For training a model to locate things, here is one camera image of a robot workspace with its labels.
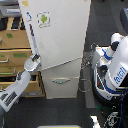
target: white refrigerator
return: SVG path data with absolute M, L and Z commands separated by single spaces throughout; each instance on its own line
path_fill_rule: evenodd
M 19 0 L 27 36 L 35 54 L 48 99 L 77 97 L 91 0 Z

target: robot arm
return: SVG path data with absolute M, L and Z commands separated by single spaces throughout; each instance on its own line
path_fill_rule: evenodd
M 3 114 L 10 110 L 28 86 L 31 75 L 37 72 L 40 66 L 40 56 L 38 54 L 30 56 L 24 64 L 25 71 L 20 71 L 17 74 L 16 81 L 13 84 L 4 90 L 0 90 L 0 128 L 3 127 Z
M 0 92 L 0 106 L 8 112 L 17 98 L 26 89 L 31 79 L 29 72 L 19 72 L 16 81 Z

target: blue logo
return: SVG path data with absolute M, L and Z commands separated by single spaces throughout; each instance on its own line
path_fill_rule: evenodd
M 117 84 L 119 84 L 121 82 L 121 80 L 123 79 L 123 77 L 126 74 L 126 70 L 124 67 L 120 67 L 119 72 L 117 73 L 117 76 L 114 77 L 114 80 Z

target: cabinet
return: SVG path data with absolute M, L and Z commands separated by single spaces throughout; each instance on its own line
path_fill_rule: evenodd
M 14 18 L 8 18 L 6 30 L 0 31 L 0 89 L 2 90 L 15 81 L 17 73 L 24 70 L 24 62 L 32 55 L 26 30 L 20 30 L 22 18 L 17 30 L 11 29 L 13 20 Z M 40 72 L 32 76 L 21 96 L 45 96 Z

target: floor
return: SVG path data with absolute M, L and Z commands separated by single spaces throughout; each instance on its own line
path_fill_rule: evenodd
M 126 35 L 119 18 L 121 9 L 125 7 L 128 7 L 128 0 L 106 0 L 103 3 L 92 0 L 85 39 L 86 53 L 91 52 L 92 43 L 100 46 L 110 45 L 111 35 L 115 32 Z M 81 70 L 80 79 L 90 80 L 89 69 L 88 67 Z M 36 128 L 41 125 L 79 125 L 81 128 L 92 128 L 90 115 L 96 115 L 103 127 L 105 118 L 101 110 L 96 109 L 90 83 L 80 80 L 79 86 L 87 92 L 78 91 L 76 99 L 21 98 L 19 103 L 5 114 L 5 128 Z

